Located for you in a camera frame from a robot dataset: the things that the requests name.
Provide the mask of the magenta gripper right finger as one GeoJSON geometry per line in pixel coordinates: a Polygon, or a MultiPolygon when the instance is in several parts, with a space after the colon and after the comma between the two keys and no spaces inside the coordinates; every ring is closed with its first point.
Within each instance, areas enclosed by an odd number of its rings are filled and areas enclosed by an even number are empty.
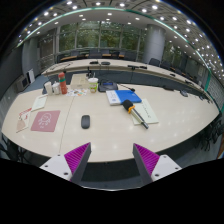
{"type": "Polygon", "coordinates": [[[159,156],[136,143],[133,144],[133,155],[144,185],[181,170],[168,155],[159,156]]]}

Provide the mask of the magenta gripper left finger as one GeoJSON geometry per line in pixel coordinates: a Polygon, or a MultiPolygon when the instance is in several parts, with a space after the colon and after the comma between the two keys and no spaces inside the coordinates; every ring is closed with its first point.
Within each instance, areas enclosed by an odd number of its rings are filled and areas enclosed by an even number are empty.
{"type": "Polygon", "coordinates": [[[66,154],[58,154],[45,162],[41,169],[73,183],[79,183],[85,171],[91,143],[81,145],[66,154]]]}

